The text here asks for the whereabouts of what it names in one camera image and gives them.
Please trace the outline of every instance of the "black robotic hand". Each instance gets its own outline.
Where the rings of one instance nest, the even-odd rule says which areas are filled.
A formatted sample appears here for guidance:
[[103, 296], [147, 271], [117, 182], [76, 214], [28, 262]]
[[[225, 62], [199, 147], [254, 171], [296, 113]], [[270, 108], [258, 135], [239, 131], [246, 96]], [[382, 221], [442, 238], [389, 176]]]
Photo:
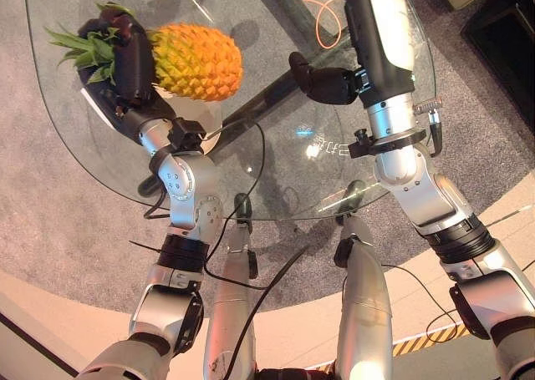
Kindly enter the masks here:
[[78, 71], [93, 101], [113, 127], [139, 143], [141, 126], [152, 119], [176, 118], [174, 110], [154, 90], [152, 47], [143, 27], [119, 5], [107, 3], [98, 18], [90, 19], [78, 31], [82, 38], [90, 32], [107, 33], [115, 29], [114, 84], [110, 79], [88, 84], [97, 67]]

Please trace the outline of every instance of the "pineapple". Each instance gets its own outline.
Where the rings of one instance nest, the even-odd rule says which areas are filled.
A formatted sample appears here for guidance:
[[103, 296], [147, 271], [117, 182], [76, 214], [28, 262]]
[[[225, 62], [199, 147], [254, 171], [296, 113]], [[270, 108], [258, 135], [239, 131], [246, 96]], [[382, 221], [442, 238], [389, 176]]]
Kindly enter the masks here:
[[202, 100], [224, 100], [239, 89], [242, 55], [218, 29], [171, 23], [149, 32], [149, 40], [163, 89]]
[[[130, 10], [117, 4], [99, 7], [118, 8], [131, 15]], [[115, 85], [116, 28], [90, 32], [87, 38], [68, 31], [47, 31], [53, 38], [52, 44], [70, 48], [60, 63], [73, 59], [78, 69], [97, 67], [88, 84], [109, 79]], [[147, 36], [152, 43], [155, 85], [178, 96], [206, 101], [224, 100], [240, 88], [242, 55], [234, 41], [218, 29], [170, 23], [147, 31]]]

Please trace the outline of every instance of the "glass table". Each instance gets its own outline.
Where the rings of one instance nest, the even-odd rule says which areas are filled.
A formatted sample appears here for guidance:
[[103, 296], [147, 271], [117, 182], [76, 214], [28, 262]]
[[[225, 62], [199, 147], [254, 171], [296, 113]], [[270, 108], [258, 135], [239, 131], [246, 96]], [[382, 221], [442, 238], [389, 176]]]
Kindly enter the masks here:
[[[317, 67], [355, 69], [356, 56], [341, 0], [26, 0], [33, 56], [48, 113], [74, 158], [100, 183], [146, 205], [158, 195], [141, 196], [150, 176], [149, 156], [137, 144], [107, 127], [84, 96], [75, 69], [58, 66], [64, 49], [49, 44], [45, 28], [75, 32], [98, 16], [96, 3], [113, 1], [131, 8], [145, 28], [170, 22], [220, 28], [242, 51], [244, 77], [239, 91], [217, 102], [178, 98], [177, 115], [196, 111], [213, 128], [240, 118], [255, 119], [266, 133], [265, 170], [251, 194], [254, 220], [322, 218], [342, 213], [344, 193], [353, 180], [365, 183], [361, 205], [385, 194], [375, 182], [372, 157], [351, 159], [354, 132], [369, 127], [357, 100], [349, 106], [318, 104], [303, 95], [289, 73], [288, 55], [300, 51]], [[436, 95], [430, 50], [415, 14], [415, 103]], [[208, 153], [220, 174], [225, 212], [236, 193], [247, 192], [262, 160], [262, 142], [251, 124], [223, 131]]]

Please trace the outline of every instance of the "black and yellow hazard tape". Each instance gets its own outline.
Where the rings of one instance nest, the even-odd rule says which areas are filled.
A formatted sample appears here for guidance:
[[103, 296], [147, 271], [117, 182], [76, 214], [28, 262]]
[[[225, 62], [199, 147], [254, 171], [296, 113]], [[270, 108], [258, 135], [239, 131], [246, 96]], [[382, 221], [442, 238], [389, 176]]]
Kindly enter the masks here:
[[[456, 338], [463, 337], [470, 334], [466, 326], [462, 322], [458, 322], [457, 327], [450, 325], [441, 327], [428, 334], [421, 333], [413, 337], [407, 337], [399, 340], [392, 347], [392, 356], [399, 357], [406, 353], [416, 352], [421, 349], [433, 347], [436, 344], [449, 342]], [[307, 367], [307, 369], [319, 370], [321, 372], [330, 373], [333, 371], [334, 361], [320, 363], [315, 367]]]

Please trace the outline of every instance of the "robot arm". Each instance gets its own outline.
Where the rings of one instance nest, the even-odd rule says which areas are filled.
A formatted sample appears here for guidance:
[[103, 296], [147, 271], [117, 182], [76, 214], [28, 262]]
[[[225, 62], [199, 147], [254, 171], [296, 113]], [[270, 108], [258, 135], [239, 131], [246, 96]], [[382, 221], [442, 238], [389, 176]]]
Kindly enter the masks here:
[[[420, 144], [425, 132], [415, 127], [411, 96], [414, 54], [405, 0], [345, 1], [352, 44], [363, 66], [353, 80], [359, 79], [355, 89], [372, 130], [371, 136], [366, 129], [355, 133], [357, 140], [349, 146], [351, 157], [375, 156], [376, 179], [392, 192], [456, 282], [450, 294], [466, 327], [493, 340], [502, 378], [514, 379], [534, 371], [533, 285], [477, 219], [461, 192], [435, 172], [426, 147]], [[310, 86], [303, 81], [303, 64], [296, 61], [295, 56], [290, 57], [296, 80], [306, 92]], [[329, 103], [327, 99], [319, 101]], [[433, 138], [441, 142], [436, 104], [429, 105], [428, 113]], [[345, 372], [337, 375], [343, 380], [359, 365], [359, 359], [350, 362], [346, 355], [339, 350]]]
[[[202, 324], [202, 267], [222, 213], [217, 172], [201, 152], [202, 127], [177, 118], [153, 89], [150, 44], [132, 16], [108, 6], [79, 32], [109, 26], [120, 34], [116, 85], [107, 80], [84, 87], [110, 126], [150, 155], [150, 170], [170, 196], [171, 225], [130, 320], [129, 338], [103, 351], [77, 378], [164, 380], [171, 359], [191, 348]], [[91, 68], [79, 71], [84, 84], [91, 74]]]

